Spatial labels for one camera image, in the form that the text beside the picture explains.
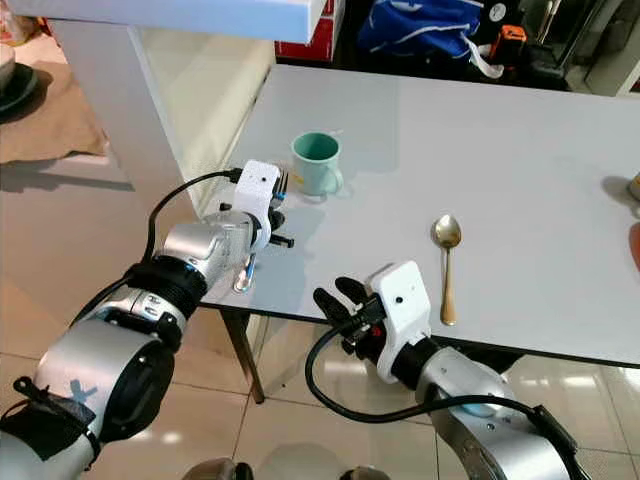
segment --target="white strap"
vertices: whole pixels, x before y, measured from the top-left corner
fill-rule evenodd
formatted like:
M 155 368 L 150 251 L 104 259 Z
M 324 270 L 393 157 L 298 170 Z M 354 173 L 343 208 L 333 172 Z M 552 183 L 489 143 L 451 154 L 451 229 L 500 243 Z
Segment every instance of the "white strap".
M 478 46 L 464 35 L 462 38 L 469 46 L 469 50 L 471 50 L 471 63 L 478 67 L 478 70 L 484 73 L 485 76 L 489 78 L 500 78 L 504 72 L 504 65 L 489 65 L 485 59 L 482 58 L 482 55 L 480 55 Z

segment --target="mug handle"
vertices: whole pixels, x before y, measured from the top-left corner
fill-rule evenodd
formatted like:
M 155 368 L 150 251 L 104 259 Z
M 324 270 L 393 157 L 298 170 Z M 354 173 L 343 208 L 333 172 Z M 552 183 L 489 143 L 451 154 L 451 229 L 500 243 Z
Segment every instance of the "mug handle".
M 336 181 L 335 187 L 329 193 L 336 193 L 344 185 L 344 179 L 342 178 L 342 172 L 340 172 L 340 170 L 338 170 L 338 167 L 336 167 L 335 165 L 331 165 L 329 167 L 329 170 L 331 171 L 331 173 L 333 173 L 333 178 Z

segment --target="blue bag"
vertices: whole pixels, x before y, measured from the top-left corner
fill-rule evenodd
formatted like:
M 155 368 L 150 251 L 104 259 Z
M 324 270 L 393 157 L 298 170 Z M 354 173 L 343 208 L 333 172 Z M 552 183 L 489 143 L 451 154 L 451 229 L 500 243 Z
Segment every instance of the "blue bag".
M 358 46 L 399 56 L 438 49 L 498 78 L 502 67 L 488 65 L 468 38 L 480 26 L 483 8 L 474 0 L 376 0 L 358 34 Z

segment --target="green mug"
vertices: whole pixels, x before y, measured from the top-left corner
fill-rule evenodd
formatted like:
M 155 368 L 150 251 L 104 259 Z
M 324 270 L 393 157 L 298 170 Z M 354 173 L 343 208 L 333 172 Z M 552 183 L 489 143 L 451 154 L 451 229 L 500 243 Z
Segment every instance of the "green mug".
M 327 133 L 309 132 L 291 142 L 295 175 L 302 193 L 336 193 L 344 180 L 338 170 L 340 142 Z

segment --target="orange object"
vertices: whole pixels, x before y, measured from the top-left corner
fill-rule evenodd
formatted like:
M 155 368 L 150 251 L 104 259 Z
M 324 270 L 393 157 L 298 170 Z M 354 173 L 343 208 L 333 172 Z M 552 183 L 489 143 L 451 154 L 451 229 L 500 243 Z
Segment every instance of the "orange object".
M 518 25 L 503 25 L 491 45 L 489 60 L 493 63 L 515 63 L 527 43 L 527 33 Z

